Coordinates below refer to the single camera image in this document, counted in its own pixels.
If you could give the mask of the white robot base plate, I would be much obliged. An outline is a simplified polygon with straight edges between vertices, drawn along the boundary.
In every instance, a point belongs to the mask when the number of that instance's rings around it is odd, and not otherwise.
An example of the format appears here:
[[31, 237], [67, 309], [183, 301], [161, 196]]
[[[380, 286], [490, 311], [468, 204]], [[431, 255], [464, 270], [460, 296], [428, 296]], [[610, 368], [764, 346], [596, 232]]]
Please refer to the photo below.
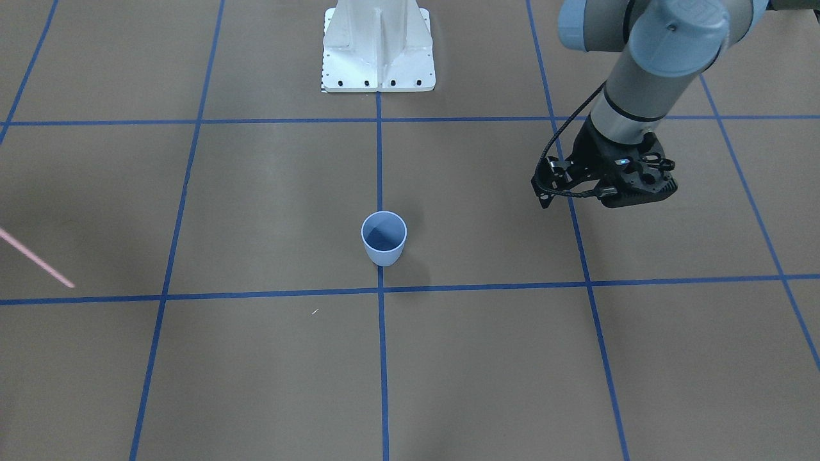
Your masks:
[[416, 1], [339, 1], [324, 13], [320, 87], [326, 93], [430, 92], [431, 15]]

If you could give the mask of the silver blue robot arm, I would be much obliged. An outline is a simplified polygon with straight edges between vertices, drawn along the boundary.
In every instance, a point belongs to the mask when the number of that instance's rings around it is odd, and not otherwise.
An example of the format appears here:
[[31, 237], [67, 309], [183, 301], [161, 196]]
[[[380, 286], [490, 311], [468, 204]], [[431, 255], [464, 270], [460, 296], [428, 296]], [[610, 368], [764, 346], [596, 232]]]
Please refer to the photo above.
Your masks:
[[567, 49], [619, 58], [582, 103], [591, 112], [571, 154], [545, 149], [530, 183], [542, 208], [556, 197], [618, 208], [678, 190], [656, 128], [686, 88], [755, 28], [765, 12], [817, 10], [817, 1], [565, 1], [557, 34]]

